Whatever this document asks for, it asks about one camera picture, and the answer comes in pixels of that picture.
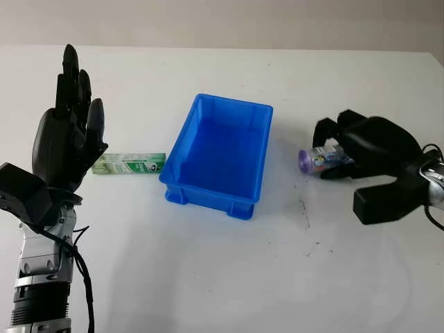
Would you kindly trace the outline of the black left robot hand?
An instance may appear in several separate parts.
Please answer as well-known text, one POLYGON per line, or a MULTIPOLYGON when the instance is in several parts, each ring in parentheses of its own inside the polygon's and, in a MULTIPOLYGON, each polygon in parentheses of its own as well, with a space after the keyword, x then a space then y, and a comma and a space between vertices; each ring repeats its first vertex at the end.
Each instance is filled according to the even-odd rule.
POLYGON ((88 73, 79 67, 75 48, 67 44, 58 75, 55 106, 40 119, 32 153, 33 174, 54 189, 76 192, 93 164, 107 150, 105 113, 92 99, 88 73))

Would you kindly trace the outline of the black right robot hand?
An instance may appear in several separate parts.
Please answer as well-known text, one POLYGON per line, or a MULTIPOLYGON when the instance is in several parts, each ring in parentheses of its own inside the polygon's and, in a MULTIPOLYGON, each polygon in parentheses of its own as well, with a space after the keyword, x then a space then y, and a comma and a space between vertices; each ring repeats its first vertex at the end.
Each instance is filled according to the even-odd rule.
POLYGON ((328 139, 334 139, 352 162, 322 172, 326 180, 397 177, 422 156, 419 143, 404 128, 384 117, 365 117, 352 110, 340 112, 336 121, 317 122, 312 146, 321 147, 328 139))

